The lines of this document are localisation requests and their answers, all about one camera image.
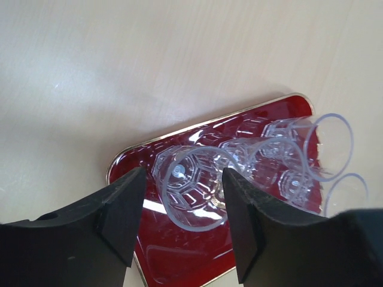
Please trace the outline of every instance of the clear plastic cup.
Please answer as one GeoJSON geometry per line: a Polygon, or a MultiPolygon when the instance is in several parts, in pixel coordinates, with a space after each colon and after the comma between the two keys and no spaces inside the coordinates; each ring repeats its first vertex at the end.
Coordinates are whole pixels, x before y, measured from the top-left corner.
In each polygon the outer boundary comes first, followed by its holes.
{"type": "Polygon", "coordinates": [[[306,173],[305,158],[288,138],[233,139],[220,145],[255,186],[286,200],[297,200],[306,173]]]}
{"type": "Polygon", "coordinates": [[[369,189],[366,181],[357,173],[347,173],[327,184],[321,183],[323,215],[332,217],[348,209],[368,207],[369,189]]]}
{"type": "Polygon", "coordinates": [[[357,173],[347,173],[327,182],[317,181],[306,174],[301,190],[290,203],[307,212],[312,212],[313,207],[320,204],[316,214],[332,217],[348,209],[366,208],[368,199],[367,183],[357,173]]]}
{"type": "Polygon", "coordinates": [[[262,136],[295,141],[307,158],[308,173],[322,182],[334,180],[346,169],[354,149],[351,126],[338,114],[273,121],[262,136]]]}
{"type": "Polygon", "coordinates": [[[229,153],[212,146],[172,146],[157,155],[152,175],[174,224],[201,232],[227,220],[222,187],[225,167],[241,172],[229,153]]]}

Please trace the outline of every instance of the red tray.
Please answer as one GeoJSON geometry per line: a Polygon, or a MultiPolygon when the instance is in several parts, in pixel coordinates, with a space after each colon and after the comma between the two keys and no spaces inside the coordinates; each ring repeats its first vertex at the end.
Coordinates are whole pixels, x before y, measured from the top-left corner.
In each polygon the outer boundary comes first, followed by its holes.
{"type": "MultiPolygon", "coordinates": [[[[139,143],[116,155],[108,168],[107,184],[136,166],[144,166],[148,172],[147,192],[135,248],[136,263],[146,286],[202,286],[235,268],[228,222],[213,230],[195,233],[177,227],[169,219],[151,176],[156,154],[173,145],[217,146],[227,137],[215,137],[214,131],[228,136],[227,133],[235,131],[235,127],[244,120],[259,117],[278,120],[312,115],[313,112],[307,97],[297,93],[288,94],[139,143]],[[209,131],[203,140],[196,136],[200,135],[201,130],[209,131]]],[[[317,198],[318,204],[311,207],[313,211],[317,211],[321,203],[320,195],[317,198]]]]}

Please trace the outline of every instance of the wooden table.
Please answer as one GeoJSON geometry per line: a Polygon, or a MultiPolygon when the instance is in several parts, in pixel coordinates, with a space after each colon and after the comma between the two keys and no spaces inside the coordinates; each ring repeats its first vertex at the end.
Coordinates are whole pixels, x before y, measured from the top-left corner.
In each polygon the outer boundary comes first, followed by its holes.
{"type": "Polygon", "coordinates": [[[0,221],[100,189],[126,146],[292,91],[349,119],[348,170],[383,206],[382,30],[381,0],[3,0],[0,221]]]}

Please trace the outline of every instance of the gold tray rim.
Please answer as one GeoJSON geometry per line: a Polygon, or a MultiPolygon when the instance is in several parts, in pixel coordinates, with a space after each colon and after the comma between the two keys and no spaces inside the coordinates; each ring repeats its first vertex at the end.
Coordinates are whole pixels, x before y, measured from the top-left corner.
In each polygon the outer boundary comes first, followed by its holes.
{"type": "MultiPolygon", "coordinates": [[[[168,137],[170,137],[170,136],[177,135],[177,134],[179,134],[179,133],[183,133],[183,132],[187,132],[187,131],[189,131],[189,130],[191,130],[191,129],[195,129],[196,127],[204,126],[204,125],[206,125],[206,124],[211,124],[211,123],[213,123],[213,122],[215,122],[215,121],[222,120],[222,119],[224,119],[224,118],[228,118],[228,117],[232,117],[232,116],[237,115],[237,114],[240,114],[240,113],[242,113],[242,112],[246,112],[246,111],[249,111],[249,110],[251,110],[251,109],[259,108],[259,107],[261,107],[261,106],[265,106],[265,105],[268,105],[268,104],[270,104],[270,103],[274,103],[274,102],[277,102],[277,101],[279,101],[279,100],[283,100],[283,99],[286,99],[286,98],[288,98],[288,97],[293,97],[293,96],[300,96],[300,97],[304,98],[304,99],[308,102],[308,104],[309,104],[309,106],[310,106],[310,108],[311,108],[311,114],[312,114],[312,115],[315,114],[314,106],[313,106],[312,102],[310,101],[309,97],[307,97],[306,95],[304,95],[304,94],[302,94],[302,93],[289,93],[289,94],[286,94],[285,96],[281,96],[281,97],[278,97],[278,98],[275,98],[275,99],[272,99],[272,100],[268,100],[268,101],[263,102],[263,103],[259,103],[259,104],[253,105],[253,106],[249,106],[249,107],[247,107],[247,108],[240,109],[240,110],[238,110],[238,111],[231,112],[231,113],[229,113],[229,114],[222,115],[222,116],[213,118],[213,119],[211,119],[211,120],[203,121],[202,123],[194,124],[194,125],[192,125],[192,126],[188,126],[188,127],[183,128],[183,129],[176,130],[176,131],[171,132],[171,133],[167,133],[167,134],[165,134],[165,135],[163,135],[163,136],[158,136],[158,137],[156,137],[156,138],[153,138],[153,139],[149,139],[149,140],[147,140],[147,141],[140,142],[140,143],[138,143],[138,144],[136,144],[136,145],[131,145],[131,146],[129,146],[129,147],[123,149],[122,151],[120,151],[120,152],[119,152],[118,154],[116,154],[115,157],[112,159],[112,161],[110,162],[110,164],[109,164],[109,166],[108,166],[108,168],[107,168],[107,174],[106,174],[106,176],[105,176],[105,182],[106,182],[107,185],[110,184],[109,177],[110,177],[110,173],[111,173],[111,170],[112,170],[112,166],[113,166],[114,162],[116,161],[116,159],[118,159],[123,153],[125,153],[125,152],[127,152],[127,151],[130,151],[131,149],[137,148],[137,147],[139,147],[139,146],[147,145],[147,144],[150,144],[150,143],[152,143],[152,142],[159,141],[159,140],[161,140],[161,139],[166,139],[166,138],[168,138],[168,137]]],[[[138,257],[137,257],[137,255],[136,255],[136,252],[134,252],[133,257],[134,257],[134,261],[136,262],[137,269],[138,269],[139,274],[140,274],[140,276],[141,276],[142,282],[143,282],[143,284],[144,284],[145,287],[148,287],[148,283],[147,283],[147,281],[146,281],[144,272],[142,271],[141,265],[140,265],[140,263],[139,263],[139,261],[138,261],[138,257]]],[[[235,267],[233,267],[233,268],[231,268],[231,269],[225,271],[224,273],[218,275],[216,278],[213,278],[213,279],[211,279],[209,282],[203,284],[201,287],[206,287],[207,285],[211,284],[212,282],[216,281],[217,279],[219,279],[220,277],[226,275],[227,273],[233,271],[234,269],[235,269],[235,267]]]]}

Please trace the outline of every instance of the light wood surface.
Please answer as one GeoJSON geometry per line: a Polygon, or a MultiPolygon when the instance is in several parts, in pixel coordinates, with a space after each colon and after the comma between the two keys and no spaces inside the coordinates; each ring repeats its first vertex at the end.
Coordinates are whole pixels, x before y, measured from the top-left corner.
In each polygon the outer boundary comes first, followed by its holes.
{"type": "Polygon", "coordinates": [[[2,0],[0,221],[100,189],[126,146],[292,91],[349,119],[349,171],[381,207],[382,67],[381,0],[2,0]]]}

